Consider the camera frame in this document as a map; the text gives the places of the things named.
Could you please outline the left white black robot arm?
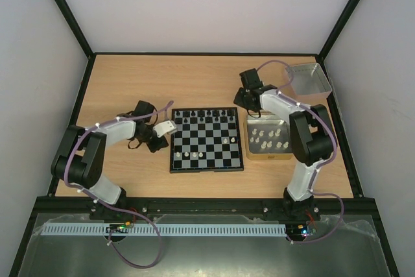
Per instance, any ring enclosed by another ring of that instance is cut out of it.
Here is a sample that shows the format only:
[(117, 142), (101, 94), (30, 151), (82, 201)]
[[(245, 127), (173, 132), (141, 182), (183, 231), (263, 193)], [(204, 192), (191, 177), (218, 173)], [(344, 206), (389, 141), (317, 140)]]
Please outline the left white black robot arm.
[(127, 213), (146, 219), (140, 213), (123, 208), (126, 191), (114, 184), (103, 173), (104, 157), (108, 147), (127, 140), (145, 144), (151, 153), (169, 146), (165, 136), (177, 131), (167, 111), (169, 101), (161, 110), (140, 101), (136, 110), (117, 115), (91, 127), (67, 127), (51, 164), (51, 174), (64, 184), (93, 199), (95, 204), (118, 213)]

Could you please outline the black grey chess board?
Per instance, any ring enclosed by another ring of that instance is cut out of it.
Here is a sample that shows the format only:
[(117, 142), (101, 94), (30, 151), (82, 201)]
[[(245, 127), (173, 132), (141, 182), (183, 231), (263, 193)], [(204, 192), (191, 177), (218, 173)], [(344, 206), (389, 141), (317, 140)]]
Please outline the black grey chess board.
[[(171, 119), (177, 132), (171, 136), (170, 173), (243, 171), (243, 150), (236, 107), (175, 108)], [(204, 152), (203, 158), (192, 157)]]

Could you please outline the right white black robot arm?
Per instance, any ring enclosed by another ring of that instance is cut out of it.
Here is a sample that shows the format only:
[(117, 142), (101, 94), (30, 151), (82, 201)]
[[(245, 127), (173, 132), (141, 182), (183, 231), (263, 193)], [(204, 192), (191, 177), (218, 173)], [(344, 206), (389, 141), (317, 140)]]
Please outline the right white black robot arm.
[(283, 213), (292, 220), (313, 211), (313, 189), (322, 166), (337, 154), (337, 141), (323, 104), (297, 102), (273, 85), (264, 85), (258, 70), (239, 74), (242, 86), (233, 103), (248, 112), (272, 113), (289, 126), (291, 151), (296, 158), (294, 174), (283, 192)]

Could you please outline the gold tin piece tray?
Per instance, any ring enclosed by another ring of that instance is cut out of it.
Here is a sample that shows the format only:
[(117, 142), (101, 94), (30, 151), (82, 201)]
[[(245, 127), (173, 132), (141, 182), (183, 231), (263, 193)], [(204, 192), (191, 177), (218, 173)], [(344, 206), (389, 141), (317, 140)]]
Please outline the gold tin piece tray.
[(289, 126), (276, 115), (247, 115), (244, 139), (249, 160), (289, 160), (293, 157)]

